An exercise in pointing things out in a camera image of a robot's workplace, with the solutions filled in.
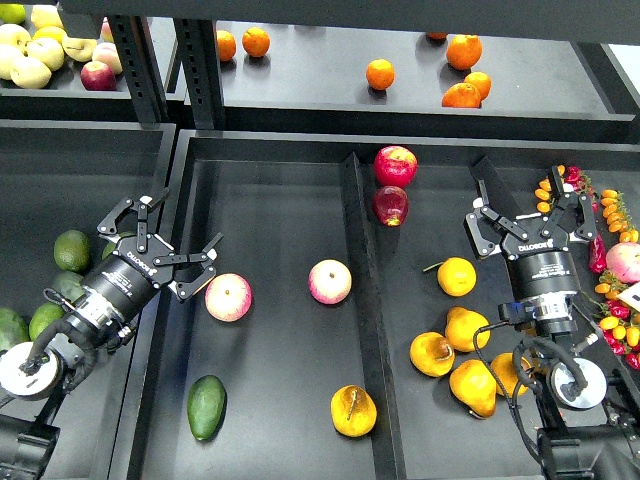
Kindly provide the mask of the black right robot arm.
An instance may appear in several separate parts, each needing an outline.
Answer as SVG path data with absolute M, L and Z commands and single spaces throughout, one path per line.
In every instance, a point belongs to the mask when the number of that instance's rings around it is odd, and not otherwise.
M 513 300 L 499 305 L 500 323 L 524 334 L 516 384 L 503 392 L 525 447 L 547 479 L 638 478 L 639 395 L 621 369 L 584 357 L 604 333 L 579 338 L 573 317 L 580 283 L 569 246 L 596 237 L 589 197 L 551 167 L 550 211 L 521 215 L 488 158 L 470 171 L 478 196 L 465 229 L 478 258 L 503 257 Z

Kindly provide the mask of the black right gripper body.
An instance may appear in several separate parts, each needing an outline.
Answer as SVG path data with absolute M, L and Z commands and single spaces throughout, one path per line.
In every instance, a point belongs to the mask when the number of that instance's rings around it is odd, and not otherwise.
M 576 228 L 562 228 L 557 212 L 531 214 L 510 220 L 496 212 L 472 212 L 464 226 L 479 259 L 501 255 L 505 261 L 513 301 L 500 307 L 509 320 L 570 320 L 572 299 L 580 291 L 572 242 L 596 238 L 593 216 L 585 215 Z

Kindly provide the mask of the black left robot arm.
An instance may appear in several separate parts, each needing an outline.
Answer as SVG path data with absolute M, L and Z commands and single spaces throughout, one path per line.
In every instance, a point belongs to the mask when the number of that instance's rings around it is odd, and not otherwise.
M 55 449 L 59 428 L 53 421 L 66 396 L 94 370 L 100 352 L 114 353 L 136 334 L 139 314 L 163 288 L 183 302 L 215 277 L 214 238 L 198 253 L 179 254 L 148 230 L 148 216 L 169 195 L 123 198 L 97 227 L 113 251 L 82 281 L 82 294 L 70 300 L 47 289 L 46 298 L 64 315 L 33 341 L 1 354 L 3 405 L 13 400 L 43 401 L 32 421 L 1 418 L 1 476 L 39 479 Z

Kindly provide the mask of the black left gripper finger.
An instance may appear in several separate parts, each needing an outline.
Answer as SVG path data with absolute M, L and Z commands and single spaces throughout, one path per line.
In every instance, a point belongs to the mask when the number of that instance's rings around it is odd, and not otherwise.
M 101 238 L 113 245 L 118 245 L 124 236 L 119 232 L 119 223 L 129 214 L 136 214 L 136 251 L 147 252 L 149 246 L 149 216 L 169 197 L 170 189 L 163 188 L 155 197 L 143 195 L 138 199 L 124 197 L 98 224 L 97 231 Z
M 173 266 L 183 264 L 206 263 L 215 261 L 218 254 L 215 250 L 216 245 L 222 240 L 223 234 L 218 232 L 212 240 L 199 253 L 176 254 L 170 252 L 165 255 L 157 256 L 153 259 L 154 266 Z

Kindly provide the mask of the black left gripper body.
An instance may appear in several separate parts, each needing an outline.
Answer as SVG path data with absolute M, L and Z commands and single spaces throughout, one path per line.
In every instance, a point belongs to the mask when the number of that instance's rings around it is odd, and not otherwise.
M 155 297 L 169 289 L 186 301 L 216 276 L 214 261 L 154 266 L 157 256 L 175 252 L 159 235 L 149 235 L 147 252 L 136 251 L 134 237 L 123 238 L 115 250 L 82 282 L 78 314 L 100 331 L 122 329 Z

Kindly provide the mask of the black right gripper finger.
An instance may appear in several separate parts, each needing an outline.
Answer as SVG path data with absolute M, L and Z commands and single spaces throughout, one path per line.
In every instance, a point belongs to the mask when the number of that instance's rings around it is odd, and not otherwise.
M 468 215 L 468 237 L 471 241 L 487 241 L 481 225 L 487 225 L 499 234 L 514 235 L 518 240 L 528 241 L 529 234 L 516 224 L 521 214 L 506 183 L 487 156 L 469 167 L 478 197 L 473 201 L 473 211 Z
M 594 238 L 595 217 L 590 197 L 577 193 L 571 185 L 565 187 L 558 166 L 548 170 L 548 180 L 554 202 L 550 212 L 543 216 L 541 237 L 550 238 L 562 231 L 569 238 Z

